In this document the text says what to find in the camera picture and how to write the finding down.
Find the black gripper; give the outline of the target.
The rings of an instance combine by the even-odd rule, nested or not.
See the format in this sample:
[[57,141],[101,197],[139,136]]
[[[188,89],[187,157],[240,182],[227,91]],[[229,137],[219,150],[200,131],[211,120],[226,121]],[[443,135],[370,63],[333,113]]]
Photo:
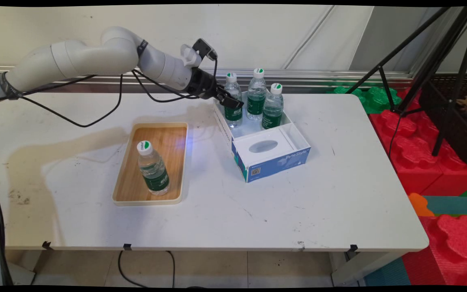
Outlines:
[[213,74],[209,74],[200,68],[191,69],[191,79],[186,92],[188,99],[210,99],[215,98],[223,107],[230,109],[241,109],[244,106],[242,100],[238,100],[225,88],[224,85],[217,83],[217,68],[214,68]]

